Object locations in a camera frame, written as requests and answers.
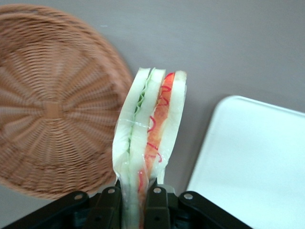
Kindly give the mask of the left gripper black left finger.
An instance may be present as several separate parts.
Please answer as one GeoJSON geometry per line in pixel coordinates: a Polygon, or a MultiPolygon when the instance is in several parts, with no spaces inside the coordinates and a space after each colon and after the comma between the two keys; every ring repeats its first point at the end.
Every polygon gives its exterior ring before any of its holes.
{"type": "Polygon", "coordinates": [[[71,192],[5,226],[5,229],[120,229],[122,197],[107,187],[93,197],[71,192]]]}

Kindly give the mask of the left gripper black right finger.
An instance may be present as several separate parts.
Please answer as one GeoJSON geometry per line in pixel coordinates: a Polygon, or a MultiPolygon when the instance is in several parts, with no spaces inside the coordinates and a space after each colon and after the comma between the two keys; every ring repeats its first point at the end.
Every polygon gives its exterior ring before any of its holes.
{"type": "Polygon", "coordinates": [[[249,229],[250,226],[194,191],[176,196],[161,186],[149,189],[146,229],[249,229]]]}

